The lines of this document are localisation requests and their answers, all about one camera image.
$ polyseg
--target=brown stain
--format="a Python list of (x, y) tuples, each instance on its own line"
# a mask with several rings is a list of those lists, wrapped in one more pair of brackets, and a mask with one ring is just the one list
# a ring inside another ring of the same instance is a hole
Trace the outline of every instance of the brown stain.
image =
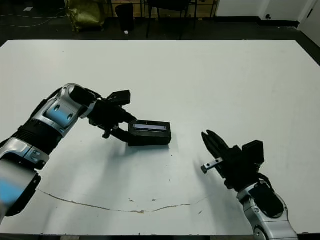
[(130, 213), (136, 213), (136, 214), (145, 214), (145, 212), (147, 212), (147, 211), (144, 211), (144, 210), (141, 210), (141, 211), (130, 211)]
[(47, 193), (45, 191), (42, 191), (39, 188), (37, 188), (37, 190), (39, 192), (47, 195), (47, 196), (50, 196), (51, 198), (57, 199), (59, 201), (65, 202), (65, 203), (76, 204), (76, 205), (80, 205), (80, 206), (85, 206), (85, 207), (89, 207), (89, 208), (96, 208), (96, 209), (101, 209), (101, 210), (106, 210), (106, 211), (121, 212), (121, 213), (135, 213), (135, 214), (155, 213), (155, 212), (158, 212), (158, 211), (161, 211), (161, 210), (164, 210), (164, 209), (171, 209), (171, 208), (177, 208), (177, 207), (182, 207), (182, 206), (196, 205), (196, 204), (200, 203), (201, 201), (203, 201), (203, 200), (205, 200), (205, 199), (210, 197), (210, 195), (206, 196), (205, 198), (203, 198), (203, 199), (201, 199), (201, 200), (199, 200), (199, 201), (197, 201), (196, 203), (193, 203), (193, 204), (187, 203), (187, 204), (180, 204), (180, 205), (171, 205), (171, 206), (161, 207), (161, 208), (158, 208), (158, 209), (155, 209), (155, 210), (141, 210), (141, 211), (132, 210), (132, 211), (126, 211), (126, 210), (111, 209), (111, 208), (106, 208), (106, 207), (102, 207), (102, 206), (95, 206), (95, 205), (85, 204), (85, 203), (81, 203), (81, 202), (66, 200), (66, 199), (54, 196), (54, 195), (52, 195), (50, 193)]

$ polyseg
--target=chair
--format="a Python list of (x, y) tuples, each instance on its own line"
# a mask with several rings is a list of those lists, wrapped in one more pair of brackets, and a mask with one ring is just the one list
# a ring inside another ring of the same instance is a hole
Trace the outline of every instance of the chair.
[[(182, 12), (185, 11), (184, 18), (186, 19), (188, 8), (189, 8), (189, 1), (190, 0), (148, 0), (149, 19), (148, 19), (148, 27), (146, 31), (146, 38), (149, 38), (152, 8), (156, 8), (159, 20), (160, 20), (159, 9), (178, 11), (180, 12), (180, 19), (182, 18)], [(179, 38), (180, 40), (182, 38), (182, 34), (183, 34), (183, 27), (181, 28), (181, 32), (180, 32), (180, 38)]]

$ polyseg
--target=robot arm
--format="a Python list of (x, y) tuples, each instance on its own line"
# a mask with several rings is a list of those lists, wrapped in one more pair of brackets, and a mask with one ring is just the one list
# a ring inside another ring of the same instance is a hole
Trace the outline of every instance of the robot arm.
[(204, 144), (215, 158), (201, 167), (204, 174), (216, 168), (228, 189), (238, 192), (256, 240), (298, 240), (288, 219), (288, 208), (272, 188), (269, 179), (259, 173), (264, 163), (263, 142), (255, 140), (229, 148), (214, 132), (202, 133)]
[(43, 100), (29, 120), (9, 139), (0, 143), (0, 224), (5, 216), (20, 213), (30, 201), (50, 153), (71, 130), (78, 118), (124, 142), (130, 134), (119, 123), (136, 120), (122, 106), (130, 103), (130, 92), (112, 93), (108, 98), (77, 84), (67, 84)]

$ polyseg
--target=chair leg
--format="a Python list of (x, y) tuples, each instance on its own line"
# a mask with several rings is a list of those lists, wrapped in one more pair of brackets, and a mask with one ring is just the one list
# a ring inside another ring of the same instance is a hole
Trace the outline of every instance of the chair leg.
[(194, 25), (193, 28), (196, 27), (196, 21), (197, 21), (197, 7), (198, 7), (198, 0), (195, 0), (195, 7), (194, 7)]
[(146, 30), (146, 38), (149, 38), (149, 30), (150, 30), (150, 21), (151, 21), (151, 12), (152, 12), (152, 6), (149, 5), (149, 19), (148, 19), (148, 28)]
[(188, 15), (188, 9), (189, 9), (189, 4), (186, 6), (184, 18), (186, 18)]
[(142, 0), (140, 0), (140, 14), (141, 14), (141, 18), (142, 18)]
[(180, 30), (180, 36), (179, 36), (179, 40), (181, 40), (181, 38), (182, 38), (182, 34), (183, 34), (183, 32), (184, 32), (184, 24), (182, 24), (182, 11), (180, 12), (180, 28), (181, 28), (181, 30)]
[(158, 7), (156, 8), (156, 11), (158, 12), (158, 20), (160, 22), (160, 12), (159, 12), (159, 8)]
[(213, 11), (214, 11), (214, 6), (215, 6), (215, 1), (213, 1), (213, 3), (212, 3), (210, 18), (212, 17), (212, 13), (213, 13)]
[(114, 17), (114, 8), (112, 7), (112, 0), (109, 0), (110, 8), (111, 8), (111, 16)]

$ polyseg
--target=white tabletop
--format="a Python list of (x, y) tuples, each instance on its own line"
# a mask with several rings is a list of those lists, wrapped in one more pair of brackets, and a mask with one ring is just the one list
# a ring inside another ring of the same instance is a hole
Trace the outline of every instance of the white tabletop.
[(264, 142), (267, 175), (298, 232), (319, 232), (320, 67), (295, 42), (12, 40), (0, 48), (0, 138), (66, 83), (168, 121), (169, 147), (128, 147), (79, 120), (40, 172), (25, 210), (1, 233), (249, 235), (233, 190), (212, 170), (201, 138)]

